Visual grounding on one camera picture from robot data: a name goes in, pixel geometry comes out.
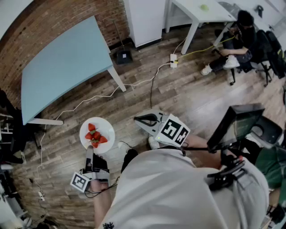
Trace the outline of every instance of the white plate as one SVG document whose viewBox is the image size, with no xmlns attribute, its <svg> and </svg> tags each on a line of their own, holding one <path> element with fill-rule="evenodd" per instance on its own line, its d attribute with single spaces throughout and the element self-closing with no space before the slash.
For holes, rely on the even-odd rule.
<svg viewBox="0 0 286 229">
<path fill-rule="evenodd" d="M 105 153 L 111 149 L 115 141 L 115 132 L 112 125 L 105 119 L 94 117 L 86 120 L 80 128 L 80 141 L 82 145 L 87 149 L 91 145 L 90 140 L 86 139 L 85 136 L 89 132 L 88 124 L 91 123 L 95 125 L 97 131 L 101 133 L 104 137 L 107 138 L 108 142 L 100 143 L 97 148 L 93 149 L 93 152 L 96 154 Z"/>
</svg>

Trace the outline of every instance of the yellow cable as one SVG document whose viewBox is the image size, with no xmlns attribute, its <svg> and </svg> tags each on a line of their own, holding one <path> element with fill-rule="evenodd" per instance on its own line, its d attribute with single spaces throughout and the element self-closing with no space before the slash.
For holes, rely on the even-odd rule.
<svg viewBox="0 0 286 229">
<path fill-rule="evenodd" d="M 224 43 L 225 41 L 229 41 L 229 40 L 233 39 L 234 37 L 235 37 L 235 36 L 233 36 L 232 38 L 226 39 L 226 40 L 224 40 L 224 41 L 221 41 L 219 44 Z M 180 59 L 180 58 L 182 58 L 182 57 L 191 55 L 191 54 L 193 54 L 193 53 L 195 53 L 195 52 L 204 52 L 204 51 L 207 51 L 207 50 L 209 50 L 209 49 L 211 49 L 211 48 L 213 48 L 213 47 L 214 47 L 214 45 L 212 45 L 211 47 L 208 47 L 208 48 L 206 48 L 206 49 L 204 49 L 204 50 L 198 50 L 198 51 L 190 52 L 190 53 L 188 53 L 188 54 L 186 54 L 186 55 L 180 56 L 180 57 L 177 58 L 177 59 Z"/>
</svg>

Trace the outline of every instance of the power outlet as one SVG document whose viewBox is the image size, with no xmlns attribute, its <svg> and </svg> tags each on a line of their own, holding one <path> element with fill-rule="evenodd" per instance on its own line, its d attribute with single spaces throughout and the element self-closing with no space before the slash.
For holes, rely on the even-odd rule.
<svg viewBox="0 0 286 229">
<path fill-rule="evenodd" d="M 177 55 L 176 54 L 171 54 L 170 56 L 170 61 L 171 61 L 171 68 L 177 68 Z"/>
<path fill-rule="evenodd" d="M 40 191 L 39 191 L 39 192 L 38 192 L 38 194 L 39 194 L 39 196 L 40 196 L 41 200 L 42 200 L 42 201 L 45 201 L 45 198 L 44 198 L 44 196 L 43 196 L 42 192 L 40 192 Z"/>
</svg>

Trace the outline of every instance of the plate of strawberries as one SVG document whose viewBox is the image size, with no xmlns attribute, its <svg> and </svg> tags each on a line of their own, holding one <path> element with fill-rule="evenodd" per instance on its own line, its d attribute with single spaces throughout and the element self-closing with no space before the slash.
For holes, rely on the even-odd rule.
<svg viewBox="0 0 286 229">
<path fill-rule="evenodd" d="M 115 132 L 107 120 L 99 117 L 90 118 L 80 128 L 80 141 L 86 149 L 92 145 L 96 154 L 105 153 L 114 144 Z"/>
</svg>

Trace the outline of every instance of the green shirt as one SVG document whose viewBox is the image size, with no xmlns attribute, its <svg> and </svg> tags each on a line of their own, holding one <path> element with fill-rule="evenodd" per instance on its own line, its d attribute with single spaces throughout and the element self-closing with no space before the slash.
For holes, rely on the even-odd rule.
<svg viewBox="0 0 286 229">
<path fill-rule="evenodd" d="M 263 148 L 255 166 L 265 175 L 271 189 L 281 187 L 279 204 L 286 207 L 286 149 L 281 147 Z"/>
</svg>

